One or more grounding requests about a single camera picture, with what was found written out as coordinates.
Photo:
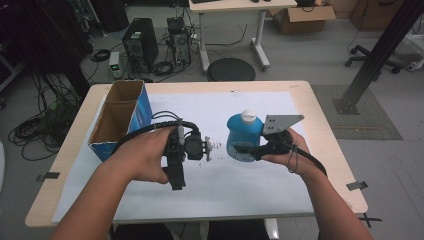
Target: floor mat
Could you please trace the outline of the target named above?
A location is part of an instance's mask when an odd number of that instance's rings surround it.
[[[402,140],[392,121],[367,89],[356,107],[359,115],[339,115],[333,99],[340,99],[349,86],[312,85],[315,96],[338,139],[357,140]]]

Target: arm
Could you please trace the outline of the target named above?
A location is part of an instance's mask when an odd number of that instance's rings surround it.
[[[168,182],[160,160],[172,129],[139,135],[100,164],[50,239],[106,239],[121,197],[132,180]]]
[[[288,131],[293,137],[293,142],[300,149],[309,152],[305,139],[292,129]],[[296,161],[292,159],[288,165],[289,156],[290,153],[266,155],[263,156],[263,160],[282,164],[293,170]],[[306,184],[323,239],[373,239],[321,170],[303,156],[299,155],[298,161],[296,173]]]

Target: person's left hand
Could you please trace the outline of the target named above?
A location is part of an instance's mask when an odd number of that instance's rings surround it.
[[[161,128],[136,136],[120,146],[105,163],[113,164],[129,180],[166,184],[168,176],[162,170],[161,158],[174,128]]]

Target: blue spray bottle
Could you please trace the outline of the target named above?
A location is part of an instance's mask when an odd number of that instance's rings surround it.
[[[255,161],[255,158],[250,154],[238,153],[234,145],[239,147],[259,146],[263,123],[256,117],[256,112],[253,110],[245,110],[241,114],[232,116],[228,119],[227,127],[230,129],[227,140],[228,155],[242,162]]]

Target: forearm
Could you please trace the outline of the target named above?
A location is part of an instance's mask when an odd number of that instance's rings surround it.
[[[130,181],[108,161],[93,173],[50,239],[106,239]]]
[[[324,174],[317,170],[303,180],[323,239],[373,239]]]

